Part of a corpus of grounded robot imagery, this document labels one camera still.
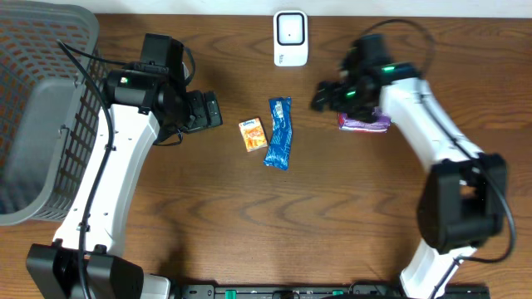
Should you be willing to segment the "white barcode scanner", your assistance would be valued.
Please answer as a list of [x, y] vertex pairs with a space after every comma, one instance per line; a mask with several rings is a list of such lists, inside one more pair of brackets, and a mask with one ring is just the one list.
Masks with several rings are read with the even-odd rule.
[[308, 61], [308, 16], [300, 10], [273, 15], [273, 62], [276, 66], [304, 66]]

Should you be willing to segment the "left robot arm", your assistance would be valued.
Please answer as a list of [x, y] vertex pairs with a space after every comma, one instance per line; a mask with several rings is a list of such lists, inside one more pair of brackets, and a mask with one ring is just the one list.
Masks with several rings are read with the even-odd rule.
[[168, 277], [124, 259], [126, 222], [154, 146], [223, 122], [214, 92], [190, 91], [195, 61], [172, 37], [145, 35], [139, 61], [118, 63], [95, 89], [96, 142], [71, 210], [49, 245], [34, 244], [27, 270], [45, 298], [177, 298]]

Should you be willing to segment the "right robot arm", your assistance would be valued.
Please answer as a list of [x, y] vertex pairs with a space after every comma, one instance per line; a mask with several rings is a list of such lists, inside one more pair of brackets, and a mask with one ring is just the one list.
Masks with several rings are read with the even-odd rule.
[[369, 125], [388, 117], [427, 177], [417, 206], [421, 241], [400, 274], [409, 298], [441, 298], [457, 268], [498, 235], [509, 219], [506, 162], [472, 143], [409, 62], [395, 62], [380, 34], [358, 38], [344, 58], [340, 81], [323, 81], [311, 103]]

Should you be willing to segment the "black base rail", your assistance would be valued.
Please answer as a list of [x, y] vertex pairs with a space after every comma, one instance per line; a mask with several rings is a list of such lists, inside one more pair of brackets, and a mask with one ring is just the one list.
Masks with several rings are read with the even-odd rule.
[[350, 287], [216, 287], [183, 286], [180, 299], [321, 299], [321, 298], [406, 298], [396, 286], [356, 283]]

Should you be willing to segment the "pink purple liner pack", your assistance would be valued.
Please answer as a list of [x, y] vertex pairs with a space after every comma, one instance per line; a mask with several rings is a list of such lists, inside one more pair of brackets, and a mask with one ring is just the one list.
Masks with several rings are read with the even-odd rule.
[[372, 115], [375, 121], [367, 123], [361, 120], [354, 120], [347, 117], [345, 113], [339, 113], [338, 128], [345, 131], [360, 131], [369, 133], [385, 133], [392, 124], [391, 118], [382, 113], [381, 109], [376, 107]]

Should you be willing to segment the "grey plastic mesh basket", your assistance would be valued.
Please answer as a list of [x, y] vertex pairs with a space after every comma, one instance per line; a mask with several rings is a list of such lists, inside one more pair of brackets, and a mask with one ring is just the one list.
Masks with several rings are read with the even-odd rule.
[[76, 66], [95, 82], [100, 27], [83, 7], [1, 3], [1, 224], [61, 222], [81, 183], [96, 138], [100, 104]]

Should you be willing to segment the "orange Kleenex tissue pack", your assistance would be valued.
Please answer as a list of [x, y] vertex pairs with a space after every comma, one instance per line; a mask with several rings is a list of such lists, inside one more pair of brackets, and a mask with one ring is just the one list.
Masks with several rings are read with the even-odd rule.
[[264, 128], [259, 118], [239, 123], [239, 131], [248, 152], [264, 148], [268, 145]]

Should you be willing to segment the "blue Oreo cookie pack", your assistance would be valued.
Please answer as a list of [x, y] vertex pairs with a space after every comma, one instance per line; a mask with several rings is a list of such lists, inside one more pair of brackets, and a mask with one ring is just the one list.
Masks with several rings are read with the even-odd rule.
[[264, 165], [287, 170], [293, 138], [292, 99], [279, 97], [270, 99], [268, 102], [273, 121], [273, 133], [264, 158]]

